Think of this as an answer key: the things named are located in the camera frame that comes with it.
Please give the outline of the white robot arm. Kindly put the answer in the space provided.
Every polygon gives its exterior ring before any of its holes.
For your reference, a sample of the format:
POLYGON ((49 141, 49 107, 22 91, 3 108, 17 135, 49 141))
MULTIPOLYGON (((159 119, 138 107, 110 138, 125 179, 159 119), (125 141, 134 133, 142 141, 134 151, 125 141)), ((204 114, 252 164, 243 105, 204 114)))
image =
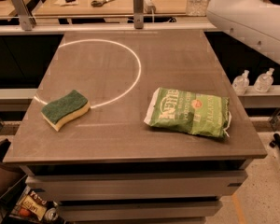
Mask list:
POLYGON ((218 30, 280 64, 280 5, 266 0, 207 0, 218 30))

